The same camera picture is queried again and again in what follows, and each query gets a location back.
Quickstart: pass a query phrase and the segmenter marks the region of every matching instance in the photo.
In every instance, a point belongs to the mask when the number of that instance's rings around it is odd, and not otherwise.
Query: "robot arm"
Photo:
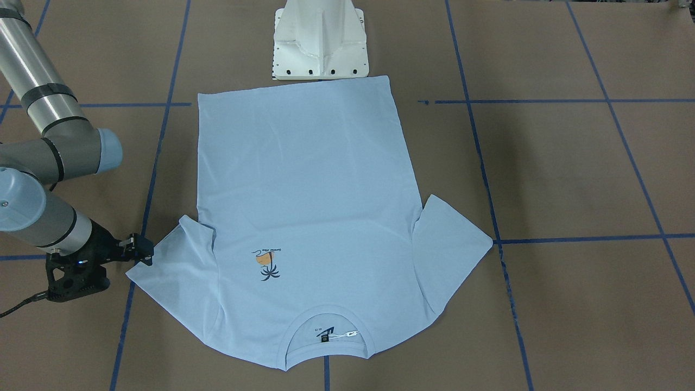
[[[0,145],[0,231],[48,253],[50,301],[105,290],[102,264],[152,262],[150,241],[119,241],[43,184],[118,167],[122,148],[108,129],[95,129],[23,18],[19,0],[0,0],[0,71],[41,138]]]

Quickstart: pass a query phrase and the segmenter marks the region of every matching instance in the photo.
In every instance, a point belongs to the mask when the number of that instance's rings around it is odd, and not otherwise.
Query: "palm tree graphic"
[[[256,254],[256,262],[263,265],[261,269],[261,274],[265,276],[261,281],[267,281],[269,278],[278,278],[280,274],[277,272],[277,265],[272,264],[272,256],[274,251],[268,251],[264,253],[262,250],[254,251],[252,254]]]

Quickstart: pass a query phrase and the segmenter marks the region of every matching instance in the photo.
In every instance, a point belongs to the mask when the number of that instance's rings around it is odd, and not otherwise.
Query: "light blue t-shirt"
[[[198,102],[199,223],[128,277],[222,353],[369,358],[432,324],[491,247],[436,196],[423,209],[387,77]]]

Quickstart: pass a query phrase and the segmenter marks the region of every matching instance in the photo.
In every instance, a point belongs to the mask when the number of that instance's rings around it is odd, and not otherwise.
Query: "brown floor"
[[[0,390],[695,390],[688,12],[354,2],[423,199],[437,194],[497,241],[442,317],[370,360],[284,373],[204,346],[137,287],[129,295],[130,264],[112,264],[107,291],[0,321]],[[284,0],[24,5],[87,116],[125,149],[118,170],[56,193],[119,237],[144,221],[159,241],[196,217],[196,94],[280,84],[272,18]],[[9,92],[3,80],[0,99]],[[16,106],[0,115],[0,141],[37,136]],[[1,309],[45,289],[38,254],[0,235]]]

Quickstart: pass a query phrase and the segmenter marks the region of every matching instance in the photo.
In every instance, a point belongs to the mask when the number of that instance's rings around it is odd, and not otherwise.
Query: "neckline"
[[[350,321],[360,332],[364,345],[356,342],[328,342],[318,343],[297,349],[290,354],[288,359],[287,350],[289,349],[292,337],[299,327],[312,317],[321,314],[336,314]],[[304,311],[297,316],[288,326],[277,351],[277,367],[287,371],[296,364],[311,358],[331,355],[347,355],[362,358],[369,358],[375,353],[374,341],[366,328],[365,324],[352,311],[339,305],[319,305]]]

